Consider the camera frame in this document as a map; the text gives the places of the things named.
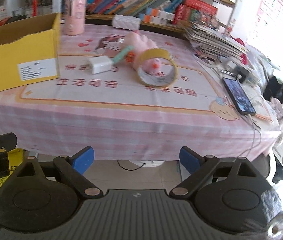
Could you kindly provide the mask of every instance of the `black bag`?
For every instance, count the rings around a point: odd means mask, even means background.
[[[264,99],[270,101],[272,97],[283,103],[283,84],[280,84],[275,76],[269,80],[264,91]]]

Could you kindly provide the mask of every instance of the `charging cable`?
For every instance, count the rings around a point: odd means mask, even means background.
[[[250,119],[251,124],[248,123],[247,120],[245,120],[244,117],[242,116],[242,119],[245,121],[245,123],[252,127],[254,133],[253,133],[253,138],[252,138],[251,147],[250,147],[249,149],[243,151],[243,152],[240,154],[240,156],[242,156],[245,152],[248,152],[245,157],[247,157],[247,156],[250,154],[250,151],[251,151],[252,149],[258,147],[258,146],[261,144],[261,133],[260,133],[260,131],[259,131],[258,129],[255,129],[255,124],[254,124],[254,121],[252,120],[252,117],[251,117],[250,114],[248,114],[248,118]],[[259,143],[254,146],[256,130],[257,130],[257,132],[259,133]]]

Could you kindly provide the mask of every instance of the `tape roll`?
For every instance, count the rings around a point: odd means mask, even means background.
[[[172,69],[167,75],[163,77],[157,77],[148,74],[142,69],[141,65],[144,61],[152,58],[163,58],[168,60],[172,64]],[[136,64],[138,65],[137,74],[139,81],[146,86],[155,88],[168,87],[173,84],[177,79],[177,65],[172,59],[169,52],[165,49],[148,49],[144,51],[136,60]]]

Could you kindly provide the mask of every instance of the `table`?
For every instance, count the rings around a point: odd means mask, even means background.
[[[0,92],[0,134],[14,132],[18,147],[48,155],[73,155],[90,145],[95,159],[178,160],[182,146],[201,155],[238,157],[251,147],[252,127],[233,110],[220,81],[194,59],[187,41],[141,31],[179,66],[170,88],[139,84],[124,63],[89,74],[87,57],[113,57],[127,32],[86,25],[84,34],[62,35],[59,79]],[[244,156],[255,159],[279,133],[261,131],[260,145]]]

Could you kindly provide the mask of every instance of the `phone screen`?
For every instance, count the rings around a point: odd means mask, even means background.
[[[249,101],[249,98],[246,96],[243,88],[240,86],[239,82],[237,80],[229,78],[223,78],[223,80],[225,81],[226,86],[229,88],[229,91],[234,96],[239,109],[249,114],[255,114],[256,111]]]

